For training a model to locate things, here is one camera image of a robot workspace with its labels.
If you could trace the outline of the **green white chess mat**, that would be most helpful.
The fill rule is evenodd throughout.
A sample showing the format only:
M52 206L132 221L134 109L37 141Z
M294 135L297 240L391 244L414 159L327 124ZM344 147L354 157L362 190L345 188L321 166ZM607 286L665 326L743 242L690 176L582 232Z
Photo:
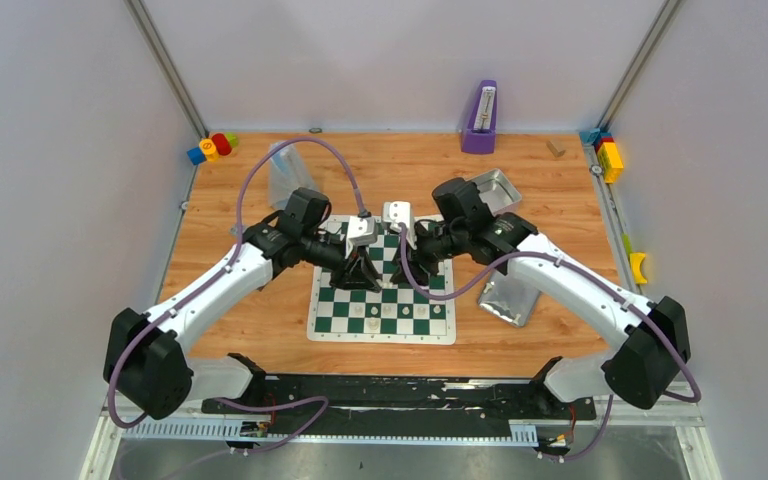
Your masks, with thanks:
M307 338L318 342L452 345L456 341L453 300L430 300L410 285L395 284L391 262L398 252L398 235L381 224L377 241L368 247L382 274L382 290L340 290L330 286L331 272L313 270Z

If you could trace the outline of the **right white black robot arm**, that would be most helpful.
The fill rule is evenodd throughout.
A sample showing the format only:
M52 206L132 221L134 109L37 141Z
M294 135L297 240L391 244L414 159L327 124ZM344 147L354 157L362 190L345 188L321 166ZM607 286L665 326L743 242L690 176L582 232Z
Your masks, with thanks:
M563 252L514 212L495 213L475 182L455 177L432 192L442 218L423 224L410 203L385 204L382 219L399 236L394 281L434 301L453 300L490 273L546 294L584 320L606 350L578 358L556 357L536 376L531 403L556 417L571 402L613 394L642 410L663 397L697 403L701 390L688 369L691 357L684 307L665 296L653 301L624 289ZM428 275L443 260L467 254L482 271L450 294L434 294Z

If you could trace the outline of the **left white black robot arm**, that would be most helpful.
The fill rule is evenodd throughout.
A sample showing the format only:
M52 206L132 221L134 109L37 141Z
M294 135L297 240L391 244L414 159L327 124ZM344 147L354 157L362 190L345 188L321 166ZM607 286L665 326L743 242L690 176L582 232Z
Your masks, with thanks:
M350 218L345 233L332 233L324 227L331 207L327 196L300 187L284 209L243 228L237 244L182 291L145 312L118 313L103 369L108 403L121 394L155 420L188 401L213 398L227 398L243 413L258 411L267 389L256 364L240 354L188 354L233 306L301 262L329 271L334 288L379 290L381 275L368 254L377 239L374 217L364 211Z

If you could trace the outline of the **metal tin with white pieces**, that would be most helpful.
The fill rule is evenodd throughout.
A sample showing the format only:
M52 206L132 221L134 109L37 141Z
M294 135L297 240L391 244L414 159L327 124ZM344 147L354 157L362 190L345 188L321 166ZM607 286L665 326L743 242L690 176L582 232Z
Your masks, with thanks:
M523 328L534 313L541 292L512 274L494 272L478 298L485 312L516 328Z

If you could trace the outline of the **metal tin with black pieces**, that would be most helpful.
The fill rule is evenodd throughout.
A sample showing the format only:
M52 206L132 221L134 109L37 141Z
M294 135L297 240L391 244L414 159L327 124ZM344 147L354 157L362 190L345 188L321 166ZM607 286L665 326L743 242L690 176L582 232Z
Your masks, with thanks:
M467 178L466 181L476 187L480 211L487 210L493 215L516 213L522 204L522 194L499 168Z

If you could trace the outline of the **translucent blue metronome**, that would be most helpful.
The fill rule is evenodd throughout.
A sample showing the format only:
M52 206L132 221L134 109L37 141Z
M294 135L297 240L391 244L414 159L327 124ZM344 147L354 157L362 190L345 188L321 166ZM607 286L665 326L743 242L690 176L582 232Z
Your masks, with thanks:
M268 166L268 199L274 209L284 209L292 192L299 187L320 191L295 145L289 145L275 153Z

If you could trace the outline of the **purple metronome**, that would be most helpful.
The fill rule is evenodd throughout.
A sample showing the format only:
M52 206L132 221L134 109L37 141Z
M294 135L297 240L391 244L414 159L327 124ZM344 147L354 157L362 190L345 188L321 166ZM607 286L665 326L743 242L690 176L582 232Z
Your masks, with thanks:
M488 155L495 151L497 91L495 80L482 80L468 104L460 128L463 153Z

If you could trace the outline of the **small wooden block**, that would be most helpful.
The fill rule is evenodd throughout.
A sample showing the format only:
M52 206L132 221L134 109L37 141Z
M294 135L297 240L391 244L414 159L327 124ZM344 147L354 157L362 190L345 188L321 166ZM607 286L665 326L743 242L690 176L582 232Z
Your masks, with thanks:
M560 158L566 153L566 149L560 141L548 140L546 146L554 158Z

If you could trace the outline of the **colourful toy blocks left corner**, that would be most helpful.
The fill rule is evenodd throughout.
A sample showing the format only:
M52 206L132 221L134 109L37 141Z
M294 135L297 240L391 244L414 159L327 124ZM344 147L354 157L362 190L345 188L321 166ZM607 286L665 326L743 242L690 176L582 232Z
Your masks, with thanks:
M198 166L231 155L238 145L239 138L235 134L217 132L201 139L198 145L189 149L186 154L190 162Z

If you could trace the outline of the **yellow green toy piece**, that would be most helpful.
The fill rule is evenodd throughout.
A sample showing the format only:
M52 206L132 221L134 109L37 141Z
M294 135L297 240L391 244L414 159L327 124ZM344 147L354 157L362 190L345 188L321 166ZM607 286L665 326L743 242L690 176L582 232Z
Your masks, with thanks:
M643 271L643 263L646 259L646 254L644 252L639 252L633 249L628 234L624 233L622 235L622 241L634 283L636 285L647 284L648 279Z

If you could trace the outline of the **colourful block stack right corner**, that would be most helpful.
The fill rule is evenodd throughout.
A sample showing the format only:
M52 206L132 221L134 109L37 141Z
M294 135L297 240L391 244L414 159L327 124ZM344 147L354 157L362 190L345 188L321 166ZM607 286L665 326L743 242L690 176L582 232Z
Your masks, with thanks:
M602 129L590 129L580 131L579 138L594 149L605 183L616 183L624 172L624 162L613 135Z

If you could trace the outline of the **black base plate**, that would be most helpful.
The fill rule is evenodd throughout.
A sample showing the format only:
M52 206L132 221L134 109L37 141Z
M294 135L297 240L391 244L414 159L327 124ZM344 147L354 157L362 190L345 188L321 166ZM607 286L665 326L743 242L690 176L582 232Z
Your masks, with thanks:
M275 414L273 432L289 434L318 411L321 397L329 406L307 428L312 435L506 437L512 420L565 429L597 416L591 399L562 404L513 378L278 374L257 381L240 402L272 407L310 399Z

